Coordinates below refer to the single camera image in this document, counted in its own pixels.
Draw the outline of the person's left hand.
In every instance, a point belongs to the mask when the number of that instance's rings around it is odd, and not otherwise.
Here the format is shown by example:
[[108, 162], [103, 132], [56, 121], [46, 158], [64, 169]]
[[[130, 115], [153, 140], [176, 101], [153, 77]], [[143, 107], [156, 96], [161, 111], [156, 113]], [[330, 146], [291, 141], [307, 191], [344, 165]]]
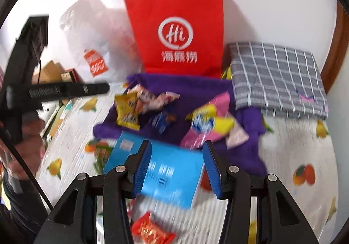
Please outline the person's left hand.
[[[45, 127], [45, 122], [37, 115], [29, 118], [29, 121], [22, 124], [23, 141], [15, 147], [31, 173], [36, 174], [41, 164], [41, 154], [44, 150], [43, 139], [40, 132]], [[5, 164], [5, 168], [18, 180], [28, 180], [29, 177], [15, 158]]]

